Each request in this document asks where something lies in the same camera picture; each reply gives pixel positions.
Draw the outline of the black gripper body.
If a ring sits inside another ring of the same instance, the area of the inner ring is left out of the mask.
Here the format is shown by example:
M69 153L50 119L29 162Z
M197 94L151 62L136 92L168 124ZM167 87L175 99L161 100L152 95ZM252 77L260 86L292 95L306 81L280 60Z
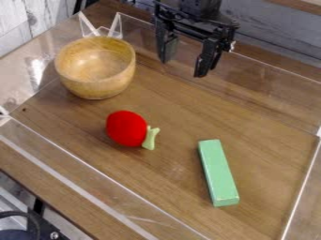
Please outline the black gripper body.
M196 40L234 41L239 23L220 12L222 0L153 0L157 28Z

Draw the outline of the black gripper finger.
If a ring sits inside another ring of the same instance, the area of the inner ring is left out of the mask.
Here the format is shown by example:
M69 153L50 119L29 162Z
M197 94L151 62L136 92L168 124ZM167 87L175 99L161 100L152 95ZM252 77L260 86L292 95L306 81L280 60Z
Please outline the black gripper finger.
M165 64L176 53L177 36L172 32L171 24L160 19L155 20L155 40L157 57Z
M207 38L203 41L201 52L196 57L193 76L201 78L215 68L222 55L222 47L218 39Z

